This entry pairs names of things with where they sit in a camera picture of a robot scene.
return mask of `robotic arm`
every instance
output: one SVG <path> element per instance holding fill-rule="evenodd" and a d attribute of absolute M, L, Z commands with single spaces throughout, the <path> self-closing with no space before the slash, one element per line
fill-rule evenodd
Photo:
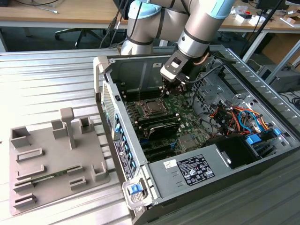
<path fill-rule="evenodd" d="M 168 94 L 169 89 L 178 83 L 188 81 L 189 78 L 181 73 L 182 68 L 190 59 L 201 60 L 201 57 L 205 57 L 210 41 L 229 15 L 234 2 L 235 0 L 134 1 L 128 15 L 127 41 L 122 46 L 121 54 L 152 53 L 154 38 L 178 40 L 178 50 L 160 70 L 165 83 L 162 93 Z"/>

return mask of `chair leg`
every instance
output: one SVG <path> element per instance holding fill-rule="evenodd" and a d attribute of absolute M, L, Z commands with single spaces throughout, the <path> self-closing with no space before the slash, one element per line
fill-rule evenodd
<path fill-rule="evenodd" d="M 101 36 L 99 36 L 98 34 L 96 34 L 95 32 L 93 32 L 93 31 L 91 31 L 91 30 L 86 30 L 86 32 L 88 33 L 88 34 L 91 34 L 93 37 L 95 37 L 95 38 L 97 38 L 98 40 L 102 40 L 102 37 Z"/>
<path fill-rule="evenodd" d="M 70 33 L 70 32 L 75 32 L 75 31 L 81 31 L 81 29 L 80 28 L 70 28 L 70 29 L 60 30 L 60 31 L 55 32 L 55 35 Z"/>
<path fill-rule="evenodd" d="M 80 32 L 80 35 L 75 43 L 75 48 L 78 48 L 78 45 L 81 42 L 82 37 L 83 37 L 83 31 Z"/>

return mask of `metal slotted surface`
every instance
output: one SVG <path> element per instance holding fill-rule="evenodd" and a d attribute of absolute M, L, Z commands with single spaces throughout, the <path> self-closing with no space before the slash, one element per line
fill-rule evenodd
<path fill-rule="evenodd" d="M 223 49 L 219 51 L 228 59 L 235 59 L 234 53 L 231 50 Z M 261 93 L 263 96 L 285 117 L 298 131 L 300 131 L 300 114 L 293 106 L 286 103 L 284 99 L 280 97 L 269 86 L 262 83 L 262 79 L 255 75 L 254 71 L 238 62 L 234 64 L 234 67 L 243 74 L 243 76 L 251 82 L 251 84 Z M 238 92 L 245 92 L 245 88 L 239 83 L 239 81 L 228 71 L 224 70 L 225 79 L 230 85 Z"/>
<path fill-rule="evenodd" d="M 229 53 L 220 45 L 212 46 L 211 50 L 221 51 L 222 54 Z M 105 55 L 110 53 L 115 54 L 113 50 L 105 49 Z M 53 115 L 56 115 L 53 109 L 56 105 L 74 107 L 76 117 L 92 116 L 93 121 L 97 124 L 96 131 L 111 176 L 111 181 L 104 186 L 12 217 L 9 214 L 8 206 L 8 142 L 4 141 L 0 144 L 0 224 L 132 224 L 119 180 L 114 171 L 115 167 L 107 146 L 107 139 L 103 135 L 104 130 L 96 103 L 92 100 L 94 92 L 91 69 L 92 58 L 95 54 L 99 56 L 104 53 L 97 49 L 0 54 L 1 107 L 5 109 L 9 105 L 19 109 L 18 113 L 28 124 L 34 122 L 36 117 L 40 123 L 29 126 L 30 129 L 47 126 L 48 122 L 55 117 Z M 88 57 L 90 62 L 81 61 L 81 58 Z M 69 58 L 72 60 L 77 58 L 79 63 L 72 63 L 68 60 Z M 39 65 L 31 66 L 33 60 L 39 61 Z M 90 70 L 90 81 L 74 82 L 73 80 L 73 82 L 69 82 L 66 79 L 60 82 L 61 80 L 56 80 L 62 77 L 81 76 L 81 70 Z M 35 83 L 35 86 L 29 87 L 32 80 L 44 80 L 44 82 Z M 17 82 L 23 82 L 27 84 L 27 87 L 17 86 Z M 10 85 L 10 88 L 2 92 L 2 88 L 6 85 Z M 14 100 L 13 104 L 9 104 L 11 99 Z M 90 99 L 90 103 L 84 104 L 87 99 Z M 6 114 L 7 117 L 3 117 L 4 111 L 0 111 L 1 123 L 12 118 L 9 113 Z M 150 224 L 298 225 L 300 224 L 299 184 L 300 152 L 298 151 L 257 176 L 161 217 Z"/>
<path fill-rule="evenodd" d="M 124 224 L 131 216 L 111 156 L 93 90 L 93 58 L 115 50 L 12 52 L 0 54 L 0 224 Z M 90 116 L 100 140 L 110 182 L 17 216 L 9 213 L 9 127 L 49 127 L 57 110 L 73 107 Z"/>

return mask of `floor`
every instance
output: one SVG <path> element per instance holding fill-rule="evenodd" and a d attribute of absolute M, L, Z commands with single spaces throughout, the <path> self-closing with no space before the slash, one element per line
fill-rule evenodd
<path fill-rule="evenodd" d="M 65 33 L 60 35 L 61 40 L 56 40 L 54 38 L 55 32 L 63 30 L 62 28 L 30 28 L 31 37 L 26 37 L 23 28 L 21 27 L 4 27 L 1 29 L 3 33 L 3 38 L 7 45 L 9 52 L 23 52 L 23 51 L 45 51 L 45 50 L 68 50 L 74 49 L 75 43 L 79 37 L 79 32 Z M 102 30 L 94 30 L 98 35 L 104 36 Z M 105 42 L 103 47 L 109 47 L 113 33 L 111 33 Z M 222 40 L 218 40 L 222 33 L 219 32 L 212 44 L 221 44 L 225 47 L 231 48 L 237 54 L 240 54 L 246 39 L 241 36 L 241 34 L 232 32 L 223 32 Z M 114 43 L 118 43 L 124 39 L 125 33 L 117 33 Z M 91 35 L 83 37 L 79 49 L 92 49 L 99 48 L 100 41 Z M 159 45 L 159 41 L 155 40 L 154 45 Z M 266 56 L 261 54 L 253 54 L 251 57 L 256 63 L 265 65 L 273 64 Z M 259 65 L 253 61 L 249 61 L 248 64 L 257 71 Z"/>

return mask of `warning label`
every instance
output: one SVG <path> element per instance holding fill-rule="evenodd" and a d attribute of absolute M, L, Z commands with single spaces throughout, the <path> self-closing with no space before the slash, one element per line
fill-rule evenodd
<path fill-rule="evenodd" d="M 203 155 L 179 161 L 177 166 L 189 186 L 215 176 Z"/>

